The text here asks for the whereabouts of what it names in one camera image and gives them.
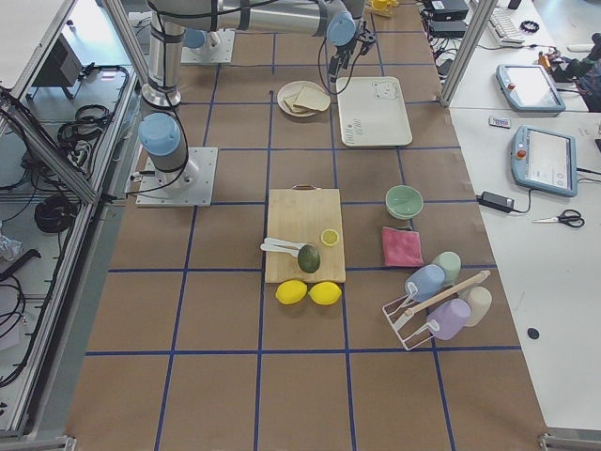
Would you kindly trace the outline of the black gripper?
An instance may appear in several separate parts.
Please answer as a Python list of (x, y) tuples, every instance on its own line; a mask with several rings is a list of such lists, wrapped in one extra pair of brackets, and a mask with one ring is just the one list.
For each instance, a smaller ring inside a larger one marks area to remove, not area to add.
[(330, 58), (328, 75), (331, 80), (345, 67), (353, 55), (367, 55), (375, 44), (375, 33), (365, 26), (361, 26), (351, 40), (341, 46), (336, 45), (336, 54)]

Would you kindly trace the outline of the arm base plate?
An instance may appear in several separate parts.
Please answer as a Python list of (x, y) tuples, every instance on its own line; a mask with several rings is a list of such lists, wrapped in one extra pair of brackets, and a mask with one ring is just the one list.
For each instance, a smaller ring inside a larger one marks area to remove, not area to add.
[(218, 159), (217, 148), (189, 148), (189, 160), (182, 175), (157, 171), (149, 157), (138, 188), (135, 203), (142, 208), (208, 207)]
[(188, 28), (184, 34), (181, 64), (230, 64), (235, 35), (235, 31), (232, 29), (206, 32)]

